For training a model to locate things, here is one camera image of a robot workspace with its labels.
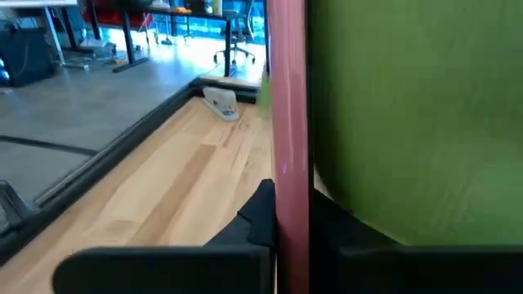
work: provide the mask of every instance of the red pole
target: red pole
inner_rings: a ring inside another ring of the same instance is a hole
[[[268,0],[278,293],[309,293],[305,0]]]

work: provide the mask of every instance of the green panel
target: green panel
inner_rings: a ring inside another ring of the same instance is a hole
[[[311,0],[315,164],[408,244],[523,243],[523,1]]]

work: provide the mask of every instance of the concrete floor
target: concrete floor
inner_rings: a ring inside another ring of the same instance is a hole
[[[121,31],[109,35],[119,50],[124,49]],[[133,39],[146,48],[144,34],[133,34]],[[215,65],[212,56],[223,47],[224,42],[216,40],[184,42],[176,38],[170,47],[152,43],[143,52],[150,61],[122,73],[112,73],[114,65],[96,66],[90,71],[61,69],[53,78],[0,96],[0,135],[101,150],[192,79],[202,74],[222,76],[223,65]],[[248,48],[257,54],[257,63],[252,65],[239,56],[235,77],[257,81],[262,75],[265,49]],[[61,151],[1,144],[0,180],[8,180],[22,197],[34,201],[87,159]]]

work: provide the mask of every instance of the wooden floor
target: wooden floor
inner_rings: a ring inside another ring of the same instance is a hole
[[[253,105],[223,122],[192,99],[0,269],[0,293],[52,293],[56,265],[98,246],[200,245],[271,177],[271,126]]]

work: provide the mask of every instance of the red chair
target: red chair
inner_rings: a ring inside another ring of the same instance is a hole
[[[122,28],[123,20],[120,12],[111,7],[112,1],[101,1],[101,0],[92,0],[92,4],[95,7],[96,18],[100,26],[111,27],[111,28]],[[83,13],[83,19],[90,24],[91,17],[86,11]],[[154,22],[153,15],[150,13],[141,13],[141,12],[129,12],[129,25],[130,29],[141,32],[145,30],[145,38],[147,40],[147,45],[149,45],[149,34],[148,29],[154,25],[156,31],[154,32],[154,40],[158,44],[158,24]]]

